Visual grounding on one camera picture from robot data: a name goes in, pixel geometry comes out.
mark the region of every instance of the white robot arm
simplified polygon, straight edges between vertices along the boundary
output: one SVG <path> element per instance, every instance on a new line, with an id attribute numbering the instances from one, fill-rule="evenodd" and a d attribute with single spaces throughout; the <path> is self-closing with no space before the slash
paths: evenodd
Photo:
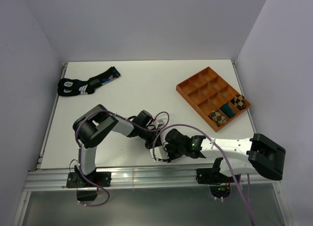
<path id="1" fill-rule="evenodd" d="M 258 173 L 267 179 L 276 181 L 282 179 L 286 151 L 262 134 L 254 134 L 253 137 L 246 139 L 212 138 L 210 141 L 205 136 L 188 137 L 176 129 L 171 129 L 165 136 L 167 142 L 165 146 L 162 145 L 158 136 L 154 148 L 155 155 L 153 155 L 152 144 L 160 132 L 158 128 L 163 124 L 161 120 L 154 120 L 148 112 L 142 111 L 138 116 L 133 116 L 132 123 L 130 123 L 127 119 L 114 114 L 97 113 L 99 111 L 106 111 L 106 109 L 98 105 L 80 117 L 73 125 L 82 149 L 79 165 L 84 176 L 90 181 L 95 181 L 97 145 L 111 131 L 127 137 L 138 136 L 144 139 L 145 147 L 150 150 L 154 161 L 172 162 L 182 156 L 215 158 L 212 173 L 206 177 L 209 183 L 219 183 L 232 176 L 215 144 L 218 144 L 226 153 L 235 175 Z M 81 178 L 81 171 L 75 167 L 75 172 L 84 182 Z"/>

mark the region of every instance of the white wall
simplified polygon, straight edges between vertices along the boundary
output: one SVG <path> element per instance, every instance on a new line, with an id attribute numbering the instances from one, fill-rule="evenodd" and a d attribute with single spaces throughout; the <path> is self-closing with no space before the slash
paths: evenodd
<path id="1" fill-rule="evenodd" d="M 25 0 L 66 61 L 236 59 L 266 0 Z"/>
<path id="2" fill-rule="evenodd" d="M 237 61 L 258 132 L 286 148 L 282 186 L 299 226 L 313 222 L 313 0 L 267 0 Z"/>
<path id="3" fill-rule="evenodd" d="M 11 225 L 36 165 L 61 64 L 23 0 L 0 0 L 0 224 Z"/>

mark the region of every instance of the patterned sock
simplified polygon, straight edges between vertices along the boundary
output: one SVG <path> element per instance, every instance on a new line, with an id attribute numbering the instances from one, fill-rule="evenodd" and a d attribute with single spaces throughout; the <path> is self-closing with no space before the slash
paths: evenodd
<path id="1" fill-rule="evenodd" d="M 88 84 L 88 81 L 78 79 L 62 78 L 58 83 L 58 88 L 65 90 L 78 91 L 79 94 L 87 95 L 94 93 L 94 87 Z"/>
<path id="2" fill-rule="evenodd" d="M 110 67 L 107 71 L 94 76 L 88 80 L 89 85 L 93 86 L 93 88 L 97 89 L 102 85 L 108 83 L 109 81 L 118 78 L 121 74 L 116 70 L 114 66 Z"/>

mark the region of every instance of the purple cable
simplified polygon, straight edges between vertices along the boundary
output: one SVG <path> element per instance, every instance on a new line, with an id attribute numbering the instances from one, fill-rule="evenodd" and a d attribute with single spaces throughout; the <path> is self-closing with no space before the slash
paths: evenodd
<path id="1" fill-rule="evenodd" d="M 82 123 L 78 126 L 78 128 L 77 128 L 77 130 L 76 130 L 76 133 L 75 133 L 75 140 L 76 140 L 76 143 L 77 143 L 78 146 L 80 147 L 80 149 L 79 149 L 79 151 L 78 151 L 78 163 L 79 163 L 79 164 L 81 164 L 81 160 L 82 160 L 82 149 L 81 149 L 82 146 L 81 146 L 81 144 L 80 144 L 79 141 L 78 141 L 78 134 L 79 134 L 79 131 L 81 130 L 82 126 L 86 123 L 86 121 L 87 121 L 88 119 L 92 118 L 93 116 L 95 116 L 95 115 L 98 114 L 98 113 L 109 113 L 109 114 L 112 114 L 112 115 L 114 115 L 114 116 L 116 116 L 116 117 L 122 118 L 122 119 L 124 119 L 125 121 L 128 121 L 128 122 L 132 123 L 134 126 L 140 128 L 140 129 L 143 129 L 143 130 L 149 131 L 149 132 L 161 131 L 162 128 L 165 128 L 165 127 L 167 126 L 167 124 L 169 123 L 169 121 L 170 121 L 170 115 L 168 114 L 168 112 L 166 112 L 166 111 L 159 112 L 159 113 L 156 115 L 156 117 L 159 116 L 159 115 L 162 114 L 162 113 L 167 114 L 168 119 L 167 119 L 166 124 L 165 124 L 162 128 L 155 129 L 155 130 L 149 130 L 149 129 L 145 129 L 145 128 L 143 128 L 143 127 L 138 126 L 137 124 L 131 122 L 128 118 L 122 117 L 122 116 L 120 116 L 120 115 L 118 115 L 118 114 L 115 114 L 115 113 L 113 113 L 113 112 L 111 112 L 111 111 L 108 111 L 108 110 L 100 110 L 100 111 L 94 112 L 94 113 L 90 114 L 89 116 L 87 116 L 87 117 L 82 121 Z M 79 202 L 79 203 L 82 204 L 82 205 L 85 205 L 85 206 L 101 206 L 101 205 L 104 205 L 105 203 L 107 203 L 108 200 L 110 199 L 110 194 L 109 194 L 108 190 L 105 189 L 105 188 L 103 188 L 103 187 L 101 187 L 101 186 L 99 186 L 99 185 L 97 185 L 97 184 L 95 184 L 94 182 L 88 180 L 87 177 L 86 177 L 86 176 L 84 175 L 84 173 L 83 173 L 83 170 L 82 170 L 81 165 L 79 165 L 78 169 L 79 169 L 79 172 L 80 172 L 80 174 L 82 175 L 82 177 L 84 178 L 85 181 L 87 181 L 88 183 L 92 184 L 93 186 L 95 186 L 95 187 L 97 187 L 97 188 L 100 188 L 101 190 L 103 190 L 104 192 L 106 192 L 107 195 L 108 195 L 108 198 L 107 198 L 104 202 L 99 203 L 99 204 L 87 204 L 87 203 L 82 203 L 82 202 Z"/>
<path id="2" fill-rule="evenodd" d="M 200 133 L 201 133 L 202 135 L 204 135 L 208 140 L 212 141 L 212 139 L 211 139 L 206 133 L 204 133 L 203 131 L 201 131 L 200 129 L 198 129 L 198 128 L 196 128 L 196 127 L 193 127 L 193 126 L 190 126 L 190 125 L 187 125 L 187 124 L 174 124 L 174 125 L 170 125 L 170 126 L 168 126 L 168 127 L 166 127 L 166 128 L 163 128 L 162 131 L 161 131 L 159 134 L 157 134 L 157 136 L 156 136 L 156 138 L 155 138 L 155 140 L 154 140 L 154 142 L 153 142 L 153 146 L 152 146 L 153 151 L 152 151 L 152 153 L 153 153 L 153 157 L 154 157 L 154 158 L 156 158 L 156 157 L 155 157 L 154 149 L 155 149 L 155 145 L 156 145 L 156 142 L 157 142 L 157 138 L 158 138 L 165 130 L 167 130 L 167 129 L 171 128 L 171 127 L 179 127 L 179 126 L 192 128 L 192 129 L 194 129 L 194 130 L 200 132 Z M 252 225 L 252 226 L 255 226 L 255 221 L 254 221 L 254 218 L 253 218 L 252 209 L 251 209 L 250 205 L 247 203 L 247 201 L 246 201 L 246 199 L 245 199 L 245 197 L 244 197 L 244 194 L 243 194 L 242 190 L 240 189 L 240 186 L 239 186 L 239 183 L 238 183 L 238 181 L 237 181 L 237 179 L 236 179 L 234 170 L 233 170 L 233 168 L 232 168 L 231 165 L 230 165 L 230 162 L 229 162 L 229 160 L 228 160 L 228 158 L 227 158 L 227 156 L 226 156 L 226 153 L 225 153 L 225 152 L 223 151 L 223 149 L 222 149 L 218 144 L 216 144 L 215 142 L 214 142 L 214 145 L 215 145 L 215 147 L 221 152 L 222 156 L 224 157 L 224 159 L 225 159 L 225 161 L 226 161 L 226 163 L 227 163 L 227 165 L 228 165 L 229 171 L 230 171 L 230 173 L 231 173 L 231 175 L 232 175 L 232 177 L 233 177 L 233 179 L 234 179 L 235 185 L 236 185 L 236 187 L 238 188 L 239 194 L 240 194 L 240 196 L 241 196 L 241 198 L 242 198 L 242 200 L 243 200 L 243 202 L 244 202 L 244 204 L 245 204 L 245 206 L 246 206 L 246 209 L 247 209 L 247 212 L 248 212 L 248 215 L 249 215 L 249 218 L 250 218 L 251 225 Z"/>
<path id="3" fill-rule="evenodd" d="M 250 198 L 250 175 L 247 174 L 247 175 L 246 175 L 246 178 L 247 178 L 247 180 L 248 180 L 248 203 L 249 203 L 249 205 L 250 205 L 250 207 L 251 207 L 251 198 Z"/>

